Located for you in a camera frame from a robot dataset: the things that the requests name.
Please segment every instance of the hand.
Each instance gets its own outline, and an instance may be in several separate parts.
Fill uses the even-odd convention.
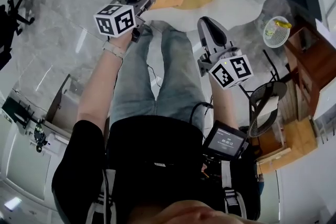
[[[110,43],[119,47],[120,49],[127,51],[128,48],[128,44],[131,42],[132,40],[132,30],[129,30],[128,32],[126,32],[125,34],[123,34],[120,37],[111,37],[110,38]]]

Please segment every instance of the chin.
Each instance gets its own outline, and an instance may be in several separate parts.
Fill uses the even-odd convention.
[[[238,219],[216,211],[203,202],[178,201],[156,215],[148,224],[242,224]]]

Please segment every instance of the black cable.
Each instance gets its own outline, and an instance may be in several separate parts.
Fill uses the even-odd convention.
[[[109,219],[108,223],[111,222],[111,203],[112,201],[110,201],[110,187],[109,187],[109,180],[107,178],[107,174],[106,174],[106,170],[103,169],[103,173],[105,175],[105,188],[106,188],[106,214],[107,214],[107,218]]]
[[[200,102],[200,103],[196,104],[196,105],[193,107],[193,109],[192,109],[192,111],[191,111],[191,114],[190,114],[190,119],[189,119],[189,123],[190,123],[190,124],[193,123],[193,115],[194,115],[194,113],[195,113],[195,110],[196,110],[200,105],[203,105],[203,106],[205,106],[206,108],[209,108],[209,109],[213,109],[213,108],[214,108],[213,105],[211,105],[210,103],[207,103],[207,102]]]
[[[36,108],[39,108],[39,109],[41,109],[41,110],[43,110],[44,112],[48,112],[48,111],[46,111],[45,109],[43,109],[43,108],[41,108],[40,106],[38,106],[38,105],[36,105],[36,104],[34,104],[33,102],[31,102],[31,100],[29,100],[25,95],[23,95],[22,93],[20,93],[18,90],[13,90],[16,94],[18,94],[18,95],[21,95],[23,98],[25,98],[30,104],[32,104],[34,107],[36,107]]]
[[[157,81],[157,77],[156,77],[156,74],[155,74],[155,72],[154,72],[154,69],[150,66],[150,65],[147,65],[150,69],[152,69],[152,71],[153,71],[153,74],[154,74],[154,76],[155,76],[155,81],[156,81],[156,84],[157,84],[157,86],[159,86],[160,88],[161,88],[161,86],[159,85],[159,82]]]
[[[212,104],[213,101],[214,101],[214,97],[213,97],[213,95],[211,95],[210,104]],[[208,113],[208,110],[209,110],[209,108],[206,109],[206,111],[204,113],[204,116],[206,116],[206,113]]]

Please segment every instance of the cable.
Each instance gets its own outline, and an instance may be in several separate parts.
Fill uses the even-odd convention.
[[[36,108],[39,108],[41,110],[43,110],[44,112],[48,113],[48,111],[46,111],[45,109],[41,108],[40,106],[34,104],[33,102],[31,102],[31,100],[29,100],[27,97],[25,97],[22,93],[20,93],[18,90],[13,90],[15,93],[17,93],[18,95],[21,95],[22,97],[24,97],[30,104],[32,104],[33,106],[35,106]]]
[[[106,178],[106,173],[105,170],[103,169],[103,180],[105,181],[104,185],[104,200],[103,200],[103,216],[104,216],[104,224],[107,224],[107,202],[108,202],[108,193],[109,190],[107,189],[107,178]]]
[[[209,109],[213,109],[214,106],[211,105],[210,103],[207,103],[207,102],[200,102],[198,104],[196,104],[194,107],[193,107],[193,110],[191,111],[191,114],[190,114],[190,119],[189,119],[189,123],[192,124],[193,123],[193,115],[195,113],[195,110],[200,106],[205,106],[206,108],[209,108]]]
[[[210,104],[212,104],[213,101],[214,101],[214,97],[213,97],[213,95],[211,95]],[[206,116],[206,113],[208,113],[208,110],[209,110],[209,108],[206,109],[206,111],[204,113],[204,116]]]
[[[147,65],[147,66],[148,66],[150,69],[152,69],[153,74],[154,74],[154,76],[155,76],[156,84],[157,84],[157,86],[159,86],[159,87],[161,88],[161,86],[159,85],[159,82],[158,82],[158,80],[157,80],[156,74],[155,74],[155,72],[154,72],[154,69],[153,69],[150,65]]]
[[[109,180],[107,178],[107,174],[106,174],[105,169],[103,169],[103,177],[104,177],[105,189],[106,189],[106,192],[104,194],[104,211],[105,211],[106,214],[104,214],[104,218],[106,217],[109,220],[111,220],[110,188],[109,188]]]

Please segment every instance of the wire basket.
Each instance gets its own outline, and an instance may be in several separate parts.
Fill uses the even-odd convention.
[[[288,23],[288,20],[282,16],[270,17],[261,13],[255,20],[258,31],[264,39],[264,43],[270,48],[282,46],[289,37],[290,29],[277,26],[275,20]]]

